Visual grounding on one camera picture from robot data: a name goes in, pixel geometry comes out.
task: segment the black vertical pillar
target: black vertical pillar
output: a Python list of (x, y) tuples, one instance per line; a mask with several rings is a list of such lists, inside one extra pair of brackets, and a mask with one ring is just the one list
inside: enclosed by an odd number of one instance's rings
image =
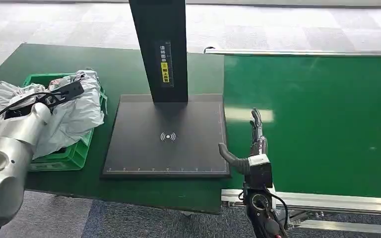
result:
[(129, 0), (153, 102), (187, 102), (185, 0)]

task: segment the robotic arm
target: robotic arm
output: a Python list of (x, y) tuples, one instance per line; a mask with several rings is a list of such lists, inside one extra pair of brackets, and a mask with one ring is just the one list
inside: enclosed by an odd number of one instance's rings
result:
[[(50, 93), (28, 95), (0, 112), (4, 115), (0, 120), (0, 228), (21, 208), (28, 166), (52, 108), (83, 92), (76, 81)], [(25, 105), (32, 98), (32, 104)]]
[[(245, 176), (241, 195), (243, 195), (242, 200), (246, 205), (246, 214), (253, 225), (256, 238), (286, 238), (287, 206), (281, 198), (268, 190), (268, 188), (272, 188), (273, 184), (271, 163), (266, 155), (267, 140), (262, 134), (261, 115), (256, 108), (252, 110), (252, 116), (254, 120), (251, 121), (253, 132), (250, 156), (239, 159), (230, 153), (223, 143), (218, 145), (220, 154), (232, 167)], [(284, 226), (278, 221), (273, 209), (273, 197), (280, 200), (286, 208)]]

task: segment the green plastic crate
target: green plastic crate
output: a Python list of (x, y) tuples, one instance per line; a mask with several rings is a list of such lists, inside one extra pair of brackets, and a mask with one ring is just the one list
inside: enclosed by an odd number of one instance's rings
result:
[[(50, 81), (72, 74), (74, 73), (32, 74), (25, 79), (23, 87), (28, 86), (31, 83), (42, 84), (45, 87), (48, 87)], [(101, 104), (104, 98), (104, 90), (102, 88), (100, 90), (100, 95)], [(33, 160), (30, 164), (30, 171), (72, 171), (82, 169), (85, 160), (87, 159), (93, 132), (94, 129), (83, 136), (79, 142), (71, 146)]]

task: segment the yellow warning label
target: yellow warning label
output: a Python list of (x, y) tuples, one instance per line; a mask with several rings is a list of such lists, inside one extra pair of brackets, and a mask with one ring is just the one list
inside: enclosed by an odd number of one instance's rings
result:
[(167, 62), (161, 62), (161, 74), (163, 75), (163, 83), (170, 83)]

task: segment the robot end effector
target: robot end effector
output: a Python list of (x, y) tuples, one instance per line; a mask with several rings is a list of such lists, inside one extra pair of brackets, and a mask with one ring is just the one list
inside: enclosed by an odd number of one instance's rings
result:
[[(257, 238), (285, 238), (287, 234), (288, 209), (285, 202), (269, 192), (272, 188), (272, 167), (266, 155), (267, 141), (262, 135), (262, 120), (259, 111), (252, 110), (254, 118), (251, 121), (253, 128), (251, 153), (248, 158), (237, 158), (227, 150), (223, 143), (218, 144), (221, 156), (235, 168), (237, 172), (245, 176), (243, 183), (243, 195), (241, 200), (246, 205), (246, 214), (254, 228), (254, 234)], [(284, 226), (279, 222), (272, 198), (281, 201), (285, 207), (286, 217)]]

